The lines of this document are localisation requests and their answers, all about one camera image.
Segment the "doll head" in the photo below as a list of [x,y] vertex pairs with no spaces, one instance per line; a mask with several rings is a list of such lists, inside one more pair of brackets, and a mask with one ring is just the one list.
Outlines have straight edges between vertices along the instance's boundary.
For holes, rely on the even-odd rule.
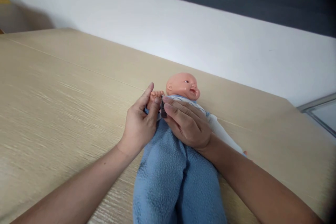
[[167,81],[166,94],[180,95],[189,100],[197,100],[201,92],[197,87],[197,80],[192,74],[178,73]]

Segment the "wood grain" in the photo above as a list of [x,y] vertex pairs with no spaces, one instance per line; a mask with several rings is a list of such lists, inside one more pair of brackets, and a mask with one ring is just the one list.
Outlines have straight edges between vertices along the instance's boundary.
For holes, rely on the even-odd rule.
[[[153,81],[190,72],[199,103],[249,158],[325,217],[335,146],[287,100],[72,29],[0,37],[0,223],[8,223],[120,139],[127,109]],[[141,154],[91,223],[131,223]],[[229,223],[257,220],[221,179]]]

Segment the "forearm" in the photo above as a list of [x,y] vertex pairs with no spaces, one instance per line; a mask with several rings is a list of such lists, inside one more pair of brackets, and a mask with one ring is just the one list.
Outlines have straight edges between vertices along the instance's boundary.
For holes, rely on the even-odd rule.
[[119,175],[138,155],[115,146],[13,223],[86,223]]
[[199,153],[219,170],[261,223],[321,223],[293,192],[214,134]]

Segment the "doll leg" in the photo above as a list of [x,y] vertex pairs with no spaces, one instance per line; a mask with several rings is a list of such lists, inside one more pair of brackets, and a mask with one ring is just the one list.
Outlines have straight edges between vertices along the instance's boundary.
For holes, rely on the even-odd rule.
[[183,223],[226,223],[216,168],[186,147],[187,167],[177,203]]
[[151,142],[145,147],[135,179],[134,223],[176,223],[175,205],[186,167],[183,144],[160,120]]

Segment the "finger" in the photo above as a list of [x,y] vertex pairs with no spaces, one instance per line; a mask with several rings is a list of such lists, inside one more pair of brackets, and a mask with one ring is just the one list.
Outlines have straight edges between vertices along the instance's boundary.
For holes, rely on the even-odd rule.
[[149,100],[149,97],[151,95],[151,92],[154,89],[154,83],[151,82],[148,86],[148,88],[145,90],[145,92],[140,96],[140,98],[134,103],[136,107],[143,110],[145,106],[147,105],[147,102]]
[[177,109],[181,110],[183,113],[187,114],[195,120],[204,117],[201,110],[188,102],[173,100],[169,97],[163,97],[163,101],[176,107]]
[[181,129],[186,129],[193,126],[198,127],[195,120],[189,115],[183,113],[181,110],[175,108],[169,103],[165,103],[164,107],[167,115],[169,115],[180,126]]
[[180,130],[179,125],[174,121],[173,118],[171,118],[171,117],[168,115],[166,118],[164,118],[164,120],[166,121],[166,123],[168,124],[169,128],[172,130],[172,132],[173,132],[174,134],[180,132],[180,133],[183,135],[183,133],[182,133],[181,130]]
[[159,113],[159,109],[160,109],[160,98],[156,97],[154,102],[150,106],[148,116],[146,117],[147,120],[152,120],[152,121],[156,122],[156,120],[158,118],[157,114]]

